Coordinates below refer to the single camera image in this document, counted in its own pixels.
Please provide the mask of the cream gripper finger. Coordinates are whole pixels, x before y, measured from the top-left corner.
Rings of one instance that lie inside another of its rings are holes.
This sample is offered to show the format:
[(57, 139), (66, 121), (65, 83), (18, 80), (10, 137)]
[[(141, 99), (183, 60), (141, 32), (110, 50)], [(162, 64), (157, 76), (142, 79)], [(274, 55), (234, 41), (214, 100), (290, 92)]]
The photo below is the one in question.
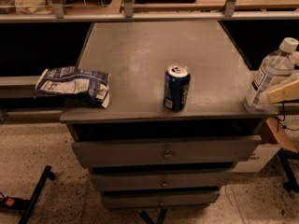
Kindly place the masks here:
[(299, 99), (299, 80), (276, 88), (267, 94), (267, 98), (271, 103), (280, 103), (285, 101), (293, 101)]

